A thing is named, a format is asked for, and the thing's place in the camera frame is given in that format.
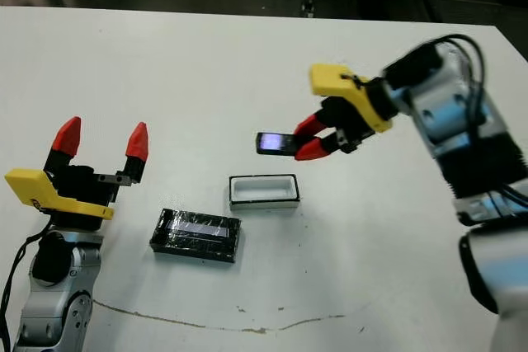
black wire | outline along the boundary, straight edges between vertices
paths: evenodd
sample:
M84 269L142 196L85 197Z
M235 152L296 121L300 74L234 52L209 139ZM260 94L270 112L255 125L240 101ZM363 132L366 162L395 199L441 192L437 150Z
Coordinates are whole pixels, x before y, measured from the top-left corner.
M473 69L471 68L470 71L473 80L472 86L475 85L475 87L469 88L468 100L466 102L466 119L468 123L469 142L471 146L476 149L479 147L479 112L482 108L482 102L484 99L484 87L486 84L486 65L484 62L484 54L480 49L479 44L475 40L473 40L467 35L461 35L458 33L439 37L438 39L434 39L432 43L435 44L447 42L452 44L453 40L462 40L471 45L478 57L478 63L480 67L480 80L475 80L473 75ZM469 57L467 52L463 51L463 54L466 57Z
M9 338L9 329L7 328L6 312L7 305L9 304L9 298L11 297L13 275L15 274L15 270L17 269L18 265L26 255L27 246L32 242L41 239L48 232L50 226L51 220L46 224L42 231L38 232L35 235L31 235L26 239L24 244L20 247L20 249L18 249L18 252L15 256L15 260L13 261L13 265L11 267L11 271L9 271L9 276L7 277L6 285L3 288L2 304L0 305L0 336L2 337L4 352L11 352L11 339Z
M506 196L509 200L519 204L523 208L528 208L528 197L523 195L521 192L515 190L507 184L504 184L500 191L501 194Z

white container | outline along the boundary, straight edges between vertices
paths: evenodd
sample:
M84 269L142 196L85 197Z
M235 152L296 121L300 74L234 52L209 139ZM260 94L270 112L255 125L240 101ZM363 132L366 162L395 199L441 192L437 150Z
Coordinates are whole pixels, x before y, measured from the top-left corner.
M232 210L294 208L299 201L299 187L293 174L229 178L229 207Z

mobile phone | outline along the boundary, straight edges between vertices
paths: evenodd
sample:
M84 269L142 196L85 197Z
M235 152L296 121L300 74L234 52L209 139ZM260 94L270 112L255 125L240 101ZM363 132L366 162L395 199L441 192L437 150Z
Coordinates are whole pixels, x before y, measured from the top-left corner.
M313 138L313 136L259 132L257 134L257 153L293 157L305 143Z

black joint cover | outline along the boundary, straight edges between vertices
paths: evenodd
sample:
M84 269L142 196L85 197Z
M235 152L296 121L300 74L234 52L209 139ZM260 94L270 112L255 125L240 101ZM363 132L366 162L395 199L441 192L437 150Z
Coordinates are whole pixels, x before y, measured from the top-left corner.
M387 96L384 89L384 80L380 77L370 80L365 85L366 94L370 104L376 113L385 121L389 121L398 114L398 109L393 105L392 100Z
M434 44L421 45L385 69L385 80L393 90L415 86L442 66Z
M66 242L57 232L51 232L39 242L35 256L33 276L36 279L57 284L68 276L72 262L74 243Z

white table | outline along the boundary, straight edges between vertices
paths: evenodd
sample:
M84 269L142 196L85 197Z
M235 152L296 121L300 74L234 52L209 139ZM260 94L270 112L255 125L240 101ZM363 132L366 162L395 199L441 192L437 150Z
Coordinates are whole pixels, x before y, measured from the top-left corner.
M148 124L144 179L120 190L103 228L85 350L486 350L495 316L469 293L465 227L410 120L350 156L297 163L254 149L257 131L288 133L318 109L311 63L375 76L450 32L483 46L488 90L526 151L528 66L494 27L0 8L2 174L41 168L72 115L83 122L75 163L113 173L136 123ZM240 213L236 264L151 251L161 208L226 215L229 176L282 172L298 176L302 204ZM7 183L0 214L3 286L45 216ZM35 248L13 284L13 337Z

